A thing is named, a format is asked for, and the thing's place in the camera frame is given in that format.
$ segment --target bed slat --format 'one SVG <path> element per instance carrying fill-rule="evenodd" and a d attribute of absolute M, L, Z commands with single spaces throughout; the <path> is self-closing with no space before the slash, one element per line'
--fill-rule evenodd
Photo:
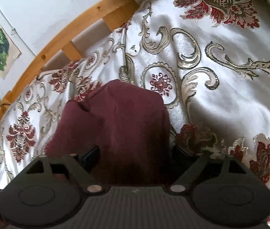
<path fill-rule="evenodd" d="M 126 5 L 116 9 L 103 17 L 104 22 L 111 31 L 121 27 L 124 23 L 128 22 L 131 16 L 137 11 L 139 5 L 137 2 L 131 1 Z"/>
<path fill-rule="evenodd" d="M 72 41 L 69 41 L 63 48 L 63 52 L 71 61 L 76 61 L 82 58 L 82 55 L 76 49 Z"/>

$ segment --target bedspread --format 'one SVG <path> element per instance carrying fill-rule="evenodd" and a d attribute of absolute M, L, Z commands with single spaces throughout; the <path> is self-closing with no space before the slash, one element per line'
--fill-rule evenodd
<path fill-rule="evenodd" d="M 144 0 L 90 57 L 36 77 L 10 106 L 0 188 L 46 153 L 68 100 L 114 79 L 162 96 L 172 144 L 234 155 L 270 189 L 270 0 Z"/>

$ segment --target wooden slat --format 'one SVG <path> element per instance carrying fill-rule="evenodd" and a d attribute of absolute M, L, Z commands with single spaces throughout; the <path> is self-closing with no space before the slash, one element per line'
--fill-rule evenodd
<path fill-rule="evenodd" d="M 122 26 L 126 23 L 130 17 L 137 11 L 139 5 L 134 1 L 127 3 L 126 5 L 116 9 L 103 17 L 104 22 L 111 31 Z"/>
<path fill-rule="evenodd" d="M 58 35 L 56 35 L 36 56 L 26 71 L 22 74 L 13 90 L 7 95 L 7 101 L 12 103 L 20 95 L 22 90 L 33 80 L 33 78 L 40 74 L 44 65 L 83 30 L 99 19 L 105 17 L 107 14 L 132 2 L 134 2 L 134 0 L 102 0 L 79 15 Z M 0 109 L 0 121 L 5 111 L 5 107 Z"/>
<path fill-rule="evenodd" d="M 68 59 L 71 61 L 76 61 L 82 58 L 81 54 L 78 52 L 78 50 L 75 48 L 72 41 L 69 41 L 63 48 L 65 55 Z"/>

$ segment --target maroon fabric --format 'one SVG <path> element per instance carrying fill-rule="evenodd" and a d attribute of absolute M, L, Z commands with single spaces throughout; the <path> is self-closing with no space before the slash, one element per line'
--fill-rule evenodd
<path fill-rule="evenodd" d="M 85 101 L 66 104 L 46 154 L 83 154 L 98 145 L 101 157 L 91 175 L 101 183 L 169 184 L 169 134 L 158 93 L 114 80 Z"/>

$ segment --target circular black pad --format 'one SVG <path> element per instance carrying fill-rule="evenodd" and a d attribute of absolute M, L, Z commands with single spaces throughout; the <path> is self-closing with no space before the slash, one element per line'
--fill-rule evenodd
<path fill-rule="evenodd" d="M 192 201 L 208 220 L 231 227 L 258 225 L 270 215 L 270 190 L 245 174 L 229 174 L 199 184 Z"/>
<path fill-rule="evenodd" d="M 8 222 L 24 228 L 55 225 L 80 204 L 76 187 L 54 180 L 37 185 L 18 184 L 0 193 L 0 213 Z"/>

